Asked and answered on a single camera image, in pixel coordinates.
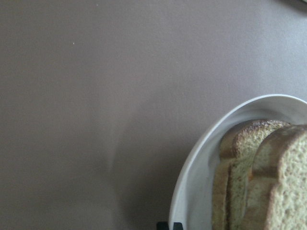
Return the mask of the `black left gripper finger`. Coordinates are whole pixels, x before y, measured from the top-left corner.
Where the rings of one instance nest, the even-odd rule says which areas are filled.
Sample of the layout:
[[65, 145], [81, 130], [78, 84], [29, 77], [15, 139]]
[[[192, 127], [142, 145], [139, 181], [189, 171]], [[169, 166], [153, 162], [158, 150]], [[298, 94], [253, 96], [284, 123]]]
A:
[[157, 230], [182, 230], [182, 223], [174, 222], [172, 226], [169, 226], [168, 222], [161, 221], [156, 224]]

